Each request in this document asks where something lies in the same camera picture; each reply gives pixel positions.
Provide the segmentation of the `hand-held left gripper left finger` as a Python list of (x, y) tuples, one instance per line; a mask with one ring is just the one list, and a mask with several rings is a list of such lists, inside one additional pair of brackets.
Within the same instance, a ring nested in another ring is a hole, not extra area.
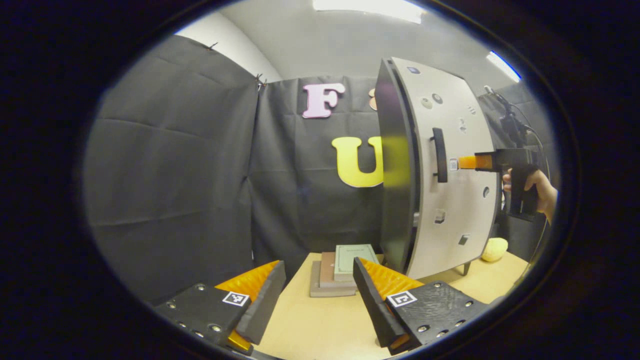
[(274, 260), (217, 285), (191, 285), (154, 310), (211, 346), (250, 356), (263, 339), (285, 282), (285, 262)]

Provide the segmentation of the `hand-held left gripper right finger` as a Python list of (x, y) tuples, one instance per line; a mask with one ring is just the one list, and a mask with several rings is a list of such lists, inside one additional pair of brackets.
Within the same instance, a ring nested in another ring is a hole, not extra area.
[(443, 281), (425, 284), (361, 257), (352, 273), (379, 346), (392, 356), (439, 342), (490, 307)]

